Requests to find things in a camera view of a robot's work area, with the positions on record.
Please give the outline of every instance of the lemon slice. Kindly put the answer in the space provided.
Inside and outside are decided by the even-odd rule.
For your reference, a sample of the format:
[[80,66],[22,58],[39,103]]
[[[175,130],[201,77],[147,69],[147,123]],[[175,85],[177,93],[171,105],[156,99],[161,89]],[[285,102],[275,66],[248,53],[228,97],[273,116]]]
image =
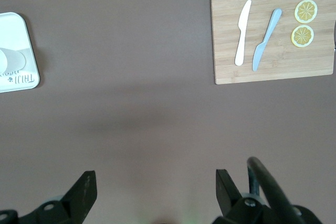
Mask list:
[[295,18],[298,22],[306,24],[315,19],[317,5],[313,0],[303,0],[295,8]]
[[306,47],[313,41],[314,31],[307,25],[298,26],[292,32],[291,39],[295,46]]

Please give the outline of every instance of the plastic knife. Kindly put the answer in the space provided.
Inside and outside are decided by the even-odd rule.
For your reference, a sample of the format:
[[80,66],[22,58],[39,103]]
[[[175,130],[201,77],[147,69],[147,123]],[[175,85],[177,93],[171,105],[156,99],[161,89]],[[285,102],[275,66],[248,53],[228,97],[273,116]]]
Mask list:
[[237,66],[241,66],[244,62],[244,48],[245,48],[245,35],[246,35],[246,27],[247,27],[247,19],[248,14],[251,8],[251,0],[246,1],[243,10],[241,10],[241,14],[238,21],[238,27],[240,29],[240,37],[238,48],[236,52],[235,64]]
[[253,62],[252,62],[252,70],[257,71],[261,57],[263,55],[263,52],[265,50],[265,47],[267,45],[267,42],[269,40],[269,37],[271,37],[271,34],[273,33],[273,30],[275,26],[277,25],[280,17],[282,14],[282,10],[280,8],[277,8],[273,11],[271,19],[268,23],[268,27],[264,36],[264,40],[256,47],[256,50],[253,55]]

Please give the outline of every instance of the white cup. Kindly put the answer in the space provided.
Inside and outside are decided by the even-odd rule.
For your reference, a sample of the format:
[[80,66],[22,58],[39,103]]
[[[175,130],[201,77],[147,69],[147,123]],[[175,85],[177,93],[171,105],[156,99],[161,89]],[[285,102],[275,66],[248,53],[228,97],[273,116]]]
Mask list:
[[26,65],[26,58],[19,51],[0,48],[0,74],[21,70]]

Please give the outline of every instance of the white tray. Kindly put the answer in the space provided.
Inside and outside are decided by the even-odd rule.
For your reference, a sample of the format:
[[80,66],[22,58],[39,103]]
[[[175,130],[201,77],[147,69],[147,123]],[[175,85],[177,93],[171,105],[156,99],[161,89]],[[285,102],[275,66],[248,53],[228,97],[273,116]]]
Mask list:
[[0,74],[0,93],[36,87],[40,81],[28,30],[17,13],[0,14],[0,48],[21,52],[26,58],[23,69]]

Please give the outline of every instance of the wooden cutting board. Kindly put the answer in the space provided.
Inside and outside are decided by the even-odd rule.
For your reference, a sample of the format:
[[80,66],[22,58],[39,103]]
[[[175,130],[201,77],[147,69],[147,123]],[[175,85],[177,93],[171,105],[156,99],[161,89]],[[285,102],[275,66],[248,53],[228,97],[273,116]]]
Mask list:
[[[292,31],[302,25],[294,16],[295,8],[302,0],[252,0],[246,29],[244,63],[236,66],[235,56],[240,35],[238,20],[246,1],[211,1],[216,84],[333,73],[336,0],[313,0],[318,6],[318,13],[306,25],[313,29],[314,39],[304,48],[298,48],[291,42]],[[282,16],[268,41],[258,70],[253,72],[255,48],[262,42],[275,8],[282,9]]]

